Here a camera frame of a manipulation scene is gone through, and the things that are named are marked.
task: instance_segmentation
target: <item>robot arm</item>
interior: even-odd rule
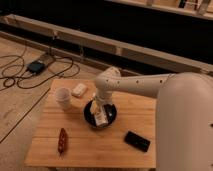
[[[157,98],[160,87],[173,75],[121,77],[119,70],[111,67],[95,79],[95,86],[97,87],[96,101],[99,105],[112,104],[111,95],[113,91]]]
[[[121,77],[118,69],[109,68],[95,85],[98,105],[112,103],[112,91],[157,97],[157,171],[213,170],[212,77],[196,73]]]

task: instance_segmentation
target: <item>gray floor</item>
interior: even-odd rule
[[[0,56],[21,54],[24,46],[15,42],[8,41],[0,38]],[[26,63],[33,61],[38,58],[43,52],[30,48],[27,48],[27,52],[24,55]],[[12,59],[0,59],[0,66],[11,61]],[[92,79],[101,71],[83,64],[78,64],[81,71],[74,78],[87,78]],[[60,64],[54,64],[51,68],[54,71],[60,71],[64,66]],[[74,73],[76,68],[67,74]],[[38,81],[41,81],[51,74],[45,71],[39,78],[31,81],[26,81],[26,85],[34,85]],[[35,88],[33,90],[21,90],[19,88],[12,87],[5,91],[0,92],[0,140],[2,140],[8,132],[18,123],[18,121],[24,116],[24,114],[35,104],[35,102],[41,97],[41,95],[51,85],[52,80],[48,81],[44,85]],[[23,170],[23,171],[34,171],[42,170],[46,171],[47,168],[35,168],[26,167],[24,160],[31,144],[33,133],[36,129],[36,125],[39,121],[42,108],[45,102],[43,98],[33,110],[18,124],[18,126],[4,139],[0,144],[0,170],[12,171],[12,170]],[[70,168],[58,168],[58,170],[78,170]],[[129,169],[112,169],[112,170],[129,170]]]

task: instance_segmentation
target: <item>black phone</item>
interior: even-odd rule
[[[129,131],[125,138],[124,141],[130,145],[132,145],[133,147],[142,150],[143,152],[147,152],[149,149],[149,145],[150,145],[150,141]]]

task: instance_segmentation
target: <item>table top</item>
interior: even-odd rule
[[[59,87],[72,90],[78,83],[88,86],[81,98],[71,97],[72,107],[64,112],[54,100]],[[114,92],[117,108],[114,123],[103,130],[96,130],[85,121],[83,111],[92,99],[96,88],[92,80],[55,79],[46,99],[37,130],[32,138],[25,164],[43,167],[79,168],[155,168],[155,104],[156,100],[143,96]],[[68,149],[57,151],[61,128],[68,134]],[[124,142],[128,131],[151,141],[144,153]]]

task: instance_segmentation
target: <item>white cup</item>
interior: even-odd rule
[[[58,88],[55,91],[55,100],[63,110],[67,110],[71,107],[70,98],[70,91],[67,88]]]

